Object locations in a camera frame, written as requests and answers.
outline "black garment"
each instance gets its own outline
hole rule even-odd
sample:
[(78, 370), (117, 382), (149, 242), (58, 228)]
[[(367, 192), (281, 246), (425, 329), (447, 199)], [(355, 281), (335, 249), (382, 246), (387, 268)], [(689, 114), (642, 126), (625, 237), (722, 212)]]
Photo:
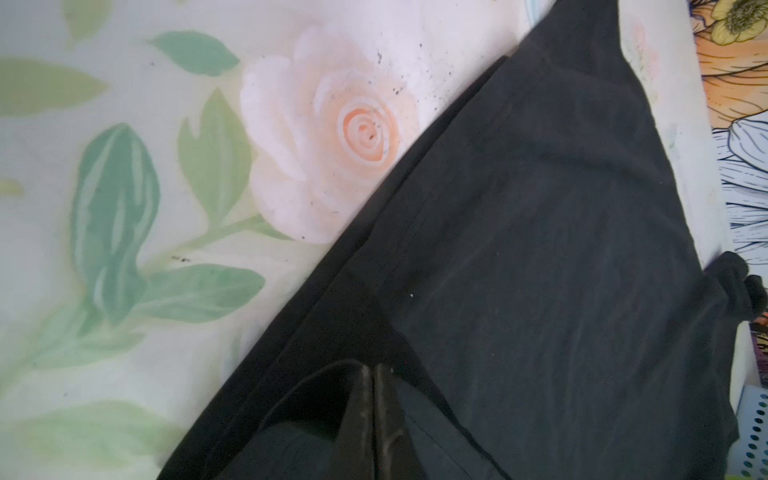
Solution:
[(735, 254), (711, 268), (617, 1), (560, 0), (401, 159), (160, 479), (214, 478), (339, 359), (393, 366), (506, 478), (722, 478), (736, 325), (764, 299)]
[(397, 388), (388, 366), (332, 363), (270, 410), (217, 479), (426, 480)]

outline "plastic basket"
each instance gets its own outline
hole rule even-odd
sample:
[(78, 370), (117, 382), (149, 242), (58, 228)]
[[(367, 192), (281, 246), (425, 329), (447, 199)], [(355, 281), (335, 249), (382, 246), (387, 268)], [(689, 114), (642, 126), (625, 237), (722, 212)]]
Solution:
[(768, 389), (744, 386), (736, 418), (739, 440), (728, 452), (727, 474), (768, 480)]

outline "pink rose print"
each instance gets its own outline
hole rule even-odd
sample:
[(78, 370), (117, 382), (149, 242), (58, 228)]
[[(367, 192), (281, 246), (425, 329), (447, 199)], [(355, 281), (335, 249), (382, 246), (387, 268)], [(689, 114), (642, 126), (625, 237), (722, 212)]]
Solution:
[(246, 67), (240, 103), (260, 147), (250, 190), (281, 232), (334, 241), (419, 132), (416, 102), (348, 39), (310, 28), (293, 58)]

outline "leaf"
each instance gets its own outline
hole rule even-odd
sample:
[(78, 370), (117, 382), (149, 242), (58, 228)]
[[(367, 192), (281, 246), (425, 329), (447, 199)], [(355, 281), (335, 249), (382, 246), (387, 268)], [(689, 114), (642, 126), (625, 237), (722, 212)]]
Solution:
[(49, 460), (119, 467), (137, 457), (166, 458), (184, 430), (128, 402), (96, 402), (17, 422), (11, 431)]
[(248, 184), (251, 148), (240, 119), (219, 89), (203, 107), (199, 138), (185, 119), (178, 148), (181, 170), (211, 227), (220, 226)]
[(198, 31), (169, 31), (150, 42), (184, 70), (209, 77), (232, 70), (240, 63), (220, 41)]
[(270, 225), (264, 217), (256, 215), (248, 220), (245, 229), (252, 230), (256, 233), (261, 233), (267, 237), (277, 238), (278, 240), (293, 240), (293, 238), (283, 235), (279, 231), (275, 230), (275, 227)]
[(219, 319), (254, 298), (264, 277), (252, 270), (202, 263), (156, 273), (137, 313), (202, 323)]
[(111, 0), (61, 0), (61, 9), (72, 39), (93, 37), (112, 13)]
[(23, 197), (24, 186), (12, 178), (0, 178), (0, 197), (3, 195)]
[(35, 357), (32, 366), (39, 370), (62, 369), (69, 366), (88, 365), (126, 353), (144, 339), (143, 333), (90, 336), (64, 342)]
[(0, 58), (0, 115), (37, 114), (83, 104), (107, 84), (64, 65), (29, 58)]
[(99, 134), (85, 149), (72, 205), (72, 261), (88, 298), (113, 323), (147, 288), (136, 256), (159, 200), (152, 159), (126, 124)]
[(87, 365), (125, 353), (144, 338), (143, 333), (96, 330), (101, 318), (87, 300), (57, 310), (35, 339), (31, 365), (36, 369)]

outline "bedsheet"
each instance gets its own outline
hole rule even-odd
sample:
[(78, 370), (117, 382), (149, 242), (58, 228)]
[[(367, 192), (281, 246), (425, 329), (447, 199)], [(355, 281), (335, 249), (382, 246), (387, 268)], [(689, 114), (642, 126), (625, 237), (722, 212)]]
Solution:
[[(399, 155), (549, 6), (0, 5), (0, 473), (156, 476)], [(622, 2), (621, 30), (709, 263), (730, 241), (690, 11)]]

